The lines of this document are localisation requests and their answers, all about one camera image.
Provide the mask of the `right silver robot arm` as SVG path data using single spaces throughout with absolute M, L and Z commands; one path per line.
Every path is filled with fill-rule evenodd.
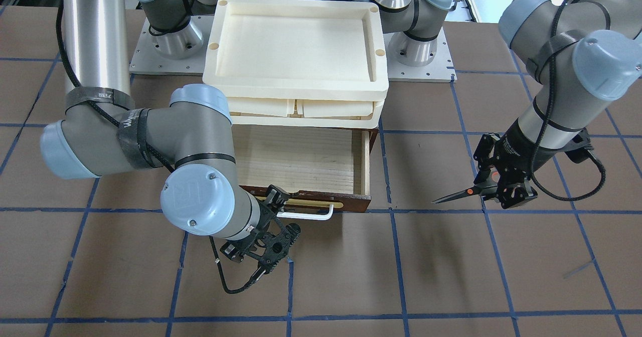
M 45 127 L 40 148 L 62 179 L 164 167 L 160 194 L 172 225 L 210 241 L 231 261 L 257 261 L 245 283 L 273 271 L 301 233 L 278 218 L 290 195 L 269 186 L 260 201 L 239 186 L 228 102 L 220 90 L 192 84 L 172 93 L 170 105 L 137 109 L 126 71 L 124 0 L 61 0 L 58 49 L 69 79 L 66 118 Z

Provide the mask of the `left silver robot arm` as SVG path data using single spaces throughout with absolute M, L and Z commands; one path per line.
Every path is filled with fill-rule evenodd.
M 525 204 L 541 188 L 534 172 L 558 152 L 591 159 L 602 186 L 586 127 L 640 77 L 640 0 L 515 0 L 499 31 L 543 88 L 504 135 L 482 136 L 474 185 L 461 195 Z

